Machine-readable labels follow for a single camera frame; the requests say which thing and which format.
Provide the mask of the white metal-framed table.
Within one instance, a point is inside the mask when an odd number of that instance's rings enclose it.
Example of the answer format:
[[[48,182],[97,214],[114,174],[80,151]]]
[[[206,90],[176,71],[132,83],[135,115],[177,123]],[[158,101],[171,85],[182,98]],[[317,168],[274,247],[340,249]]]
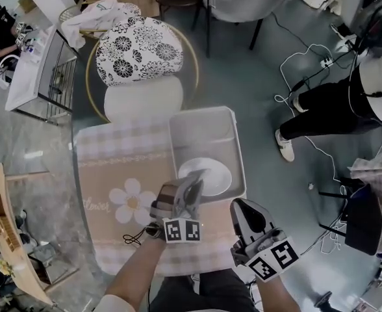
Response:
[[[58,126],[72,113],[77,53],[56,26],[28,35],[8,86],[5,110]]]

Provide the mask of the yellow flowers in white vase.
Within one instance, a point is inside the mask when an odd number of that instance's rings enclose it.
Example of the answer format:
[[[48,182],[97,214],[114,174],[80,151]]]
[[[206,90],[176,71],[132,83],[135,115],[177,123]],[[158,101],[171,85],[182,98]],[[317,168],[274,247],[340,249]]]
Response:
[[[5,276],[14,277],[14,268],[4,259],[0,259],[0,272]]]

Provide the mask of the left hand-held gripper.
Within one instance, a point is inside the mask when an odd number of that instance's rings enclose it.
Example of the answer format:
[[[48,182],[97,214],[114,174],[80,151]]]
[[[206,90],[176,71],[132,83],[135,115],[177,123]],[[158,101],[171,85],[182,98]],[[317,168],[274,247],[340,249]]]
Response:
[[[204,189],[204,178],[210,170],[197,170],[185,178],[165,185],[177,187],[171,218],[162,220],[168,244],[200,242],[198,209]]]

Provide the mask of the person's right forearm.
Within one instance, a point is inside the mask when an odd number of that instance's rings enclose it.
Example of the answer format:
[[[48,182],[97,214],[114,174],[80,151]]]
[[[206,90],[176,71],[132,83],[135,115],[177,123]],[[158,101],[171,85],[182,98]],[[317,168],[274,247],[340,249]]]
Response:
[[[279,276],[263,282],[256,278],[263,312],[301,312],[298,303],[287,291]]]

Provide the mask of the person's white shirt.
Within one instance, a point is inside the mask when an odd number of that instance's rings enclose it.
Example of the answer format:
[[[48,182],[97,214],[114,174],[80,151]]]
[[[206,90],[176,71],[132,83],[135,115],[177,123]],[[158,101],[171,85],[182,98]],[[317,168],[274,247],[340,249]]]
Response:
[[[106,294],[99,301],[93,312],[138,312],[124,299]]]

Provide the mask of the light wooden table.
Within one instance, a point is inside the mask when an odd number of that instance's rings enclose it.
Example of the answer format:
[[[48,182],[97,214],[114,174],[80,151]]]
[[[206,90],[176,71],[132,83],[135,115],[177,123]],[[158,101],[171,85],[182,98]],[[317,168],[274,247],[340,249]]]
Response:
[[[7,179],[0,163],[0,254],[17,288],[49,305],[53,301],[44,291],[42,283],[24,249],[10,203]]]

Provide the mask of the gold-framed chair with white seat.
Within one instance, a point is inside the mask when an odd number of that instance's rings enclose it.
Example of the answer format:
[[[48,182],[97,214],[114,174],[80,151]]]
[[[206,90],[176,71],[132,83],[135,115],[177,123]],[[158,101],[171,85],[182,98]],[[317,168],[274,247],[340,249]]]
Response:
[[[183,48],[183,64],[185,60],[184,51],[188,50],[194,63],[194,69],[198,71],[197,57],[188,39],[181,31],[169,24],[167,25],[180,40]],[[97,72],[95,60],[99,41],[92,50],[88,62],[95,65],[95,72],[101,80]],[[103,108],[99,109],[93,99],[90,87],[91,72],[90,68],[87,68],[85,82],[88,99],[97,115],[105,122],[124,122],[125,120],[148,117],[171,116],[179,112],[183,106],[184,90],[177,76],[180,71],[181,70],[172,75],[125,83],[119,86],[107,86],[101,80],[105,85],[105,91]]]

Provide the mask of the black and white floral cushion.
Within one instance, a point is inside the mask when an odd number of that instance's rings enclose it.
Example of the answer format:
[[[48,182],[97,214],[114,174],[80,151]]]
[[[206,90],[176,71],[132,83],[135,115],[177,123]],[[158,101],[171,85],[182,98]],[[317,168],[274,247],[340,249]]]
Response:
[[[180,40],[162,21],[133,16],[117,23],[100,39],[97,72],[107,86],[172,75],[183,66]]]

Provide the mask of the person's left forearm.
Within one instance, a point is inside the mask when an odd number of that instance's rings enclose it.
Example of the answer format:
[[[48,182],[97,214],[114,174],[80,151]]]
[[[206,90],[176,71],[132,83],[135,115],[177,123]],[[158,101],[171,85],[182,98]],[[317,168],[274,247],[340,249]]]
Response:
[[[164,240],[147,238],[123,265],[105,294],[125,300],[138,311],[166,246]]]

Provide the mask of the person's left hand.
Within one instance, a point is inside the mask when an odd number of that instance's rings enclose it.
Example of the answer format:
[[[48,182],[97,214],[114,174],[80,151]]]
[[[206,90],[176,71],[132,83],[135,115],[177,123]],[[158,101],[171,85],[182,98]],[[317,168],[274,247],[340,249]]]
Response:
[[[177,187],[172,185],[163,185],[156,198],[151,203],[149,211],[150,217],[157,221],[162,221],[164,218],[171,218],[173,211],[173,204]]]

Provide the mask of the white rectangular tray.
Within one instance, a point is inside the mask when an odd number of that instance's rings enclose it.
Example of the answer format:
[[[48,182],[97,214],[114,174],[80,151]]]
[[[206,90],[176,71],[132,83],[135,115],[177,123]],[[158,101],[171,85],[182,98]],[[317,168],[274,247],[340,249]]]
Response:
[[[182,164],[198,157],[220,161],[231,172],[231,186],[218,196],[202,196],[201,203],[232,200],[246,193],[236,118],[230,108],[209,107],[181,111],[170,118],[169,130],[176,178]]]

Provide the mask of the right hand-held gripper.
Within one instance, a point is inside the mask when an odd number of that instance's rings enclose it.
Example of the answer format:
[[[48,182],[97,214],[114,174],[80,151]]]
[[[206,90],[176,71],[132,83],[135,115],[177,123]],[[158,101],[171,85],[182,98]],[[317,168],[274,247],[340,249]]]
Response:
[[[277,227],[270,212],[243,198],[230,204],[233,228],[238,240],[231,247],[235,265],[248,267],[266,283],[300,260],[291,237]]]

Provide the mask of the grey padded chair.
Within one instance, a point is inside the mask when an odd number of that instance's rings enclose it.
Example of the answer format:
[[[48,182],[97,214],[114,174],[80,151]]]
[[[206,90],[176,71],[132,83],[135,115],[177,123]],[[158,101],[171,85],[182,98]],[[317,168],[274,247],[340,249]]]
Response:
[[[211,19],[227,23],[255,22],[256,27],[249,45],[253,50],[257,42],[263,19],[267,18],[284,0],[197,0],[192,29],[196,28],[201,9],[205,10],[206,22],[206,57],[210,57]]]

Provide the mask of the white cloth heap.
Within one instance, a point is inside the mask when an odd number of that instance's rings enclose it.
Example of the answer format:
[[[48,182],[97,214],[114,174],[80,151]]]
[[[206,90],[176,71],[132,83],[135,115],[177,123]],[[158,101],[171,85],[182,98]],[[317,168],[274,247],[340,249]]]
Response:
[[[60,14],[58,20],[70,47],[80,49],[85,45],[86,37],[99,38],[115,24],[140,15],[139,6],[133,3],[99,0],[86,4],[83,11],[78,6],[68,8]]]

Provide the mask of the person's dark trousers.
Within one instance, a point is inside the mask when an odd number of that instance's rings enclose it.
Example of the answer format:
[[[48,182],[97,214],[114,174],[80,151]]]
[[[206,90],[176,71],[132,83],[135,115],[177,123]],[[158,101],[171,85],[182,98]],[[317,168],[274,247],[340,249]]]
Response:
[[[232,269],[199,275],[199,293],[190,276],[164,278],[150,312],[259,312],[245,283]]]

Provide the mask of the white round plate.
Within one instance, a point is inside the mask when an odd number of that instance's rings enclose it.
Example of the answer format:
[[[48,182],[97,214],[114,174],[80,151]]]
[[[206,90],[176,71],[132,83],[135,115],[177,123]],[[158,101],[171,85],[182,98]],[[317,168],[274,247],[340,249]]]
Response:
[[[203,182],[202,196],[213,197],[225,192],[232,183],[232,175],[228,167],[220,161],[198,157],[182,164],[178,170],[178,178],[198,176]]]

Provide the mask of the black chair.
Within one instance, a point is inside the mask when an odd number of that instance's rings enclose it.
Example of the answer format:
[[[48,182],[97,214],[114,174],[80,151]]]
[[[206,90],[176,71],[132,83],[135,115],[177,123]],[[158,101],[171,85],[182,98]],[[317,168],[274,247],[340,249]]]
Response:
[[[340,183],[347,188],[345,196],[320,192],[321,196],[342,198],[346,205],[341,210],[341,221],[346,223],[346,231],[341,232],[320,224],[332,233],[344,237],[347,246],[368,255],[377,253],[382,236],[382,210],[379,198],[368,183],[360,179],[341,178]]]

